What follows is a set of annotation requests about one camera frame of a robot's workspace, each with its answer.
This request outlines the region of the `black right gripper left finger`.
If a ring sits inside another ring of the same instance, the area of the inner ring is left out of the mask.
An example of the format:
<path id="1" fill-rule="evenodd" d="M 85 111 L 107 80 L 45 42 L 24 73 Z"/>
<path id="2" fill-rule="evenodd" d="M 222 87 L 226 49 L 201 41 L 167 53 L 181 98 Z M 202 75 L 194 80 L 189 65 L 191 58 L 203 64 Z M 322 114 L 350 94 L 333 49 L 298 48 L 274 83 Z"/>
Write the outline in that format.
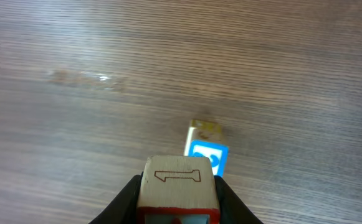
<path id="1" fill-rule="evenodd" d="M 108 206 L 89 224 L 137 224 L 136 204 L 143 174 L 133 176 Z"/>

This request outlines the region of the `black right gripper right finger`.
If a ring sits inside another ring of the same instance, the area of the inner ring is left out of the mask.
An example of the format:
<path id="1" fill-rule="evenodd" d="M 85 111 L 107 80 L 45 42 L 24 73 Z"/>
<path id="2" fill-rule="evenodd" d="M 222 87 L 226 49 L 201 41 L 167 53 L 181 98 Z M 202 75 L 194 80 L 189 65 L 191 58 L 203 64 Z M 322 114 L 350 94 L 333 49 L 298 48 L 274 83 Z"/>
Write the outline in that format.
<path id="1" fill-rule="evenodd" d="M 263 224 L 222 177 L 215 175 L 214 180 L 220 205 L 220 224 Z"/>

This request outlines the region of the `red A wooden block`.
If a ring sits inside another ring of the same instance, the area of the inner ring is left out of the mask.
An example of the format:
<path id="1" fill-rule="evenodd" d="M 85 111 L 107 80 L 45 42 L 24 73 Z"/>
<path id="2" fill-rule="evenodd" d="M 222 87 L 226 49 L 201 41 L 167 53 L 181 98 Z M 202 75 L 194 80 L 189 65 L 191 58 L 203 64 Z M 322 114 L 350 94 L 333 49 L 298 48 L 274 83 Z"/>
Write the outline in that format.
<path id="1" fill-rule="evenodd" d="M 147 159 L 136 204 L 137 223 L 220 222 L 211 161 L 206 157 Z"/>

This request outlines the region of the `blue letter wooden block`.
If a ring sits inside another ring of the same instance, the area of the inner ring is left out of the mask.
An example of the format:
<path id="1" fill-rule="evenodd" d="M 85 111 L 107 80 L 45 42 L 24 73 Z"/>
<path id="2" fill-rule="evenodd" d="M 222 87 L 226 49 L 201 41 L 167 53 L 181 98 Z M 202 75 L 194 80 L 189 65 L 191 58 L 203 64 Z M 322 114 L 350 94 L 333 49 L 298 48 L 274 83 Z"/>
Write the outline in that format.
<path id="1" fill-rule="evenodd" d="M 212 173 L 223 177 L 226 168 L 229 147 L 223 144 L 203 140 L 192 140 L 185 145 L 184 155 L 207 157 L 211 162 Z"/>

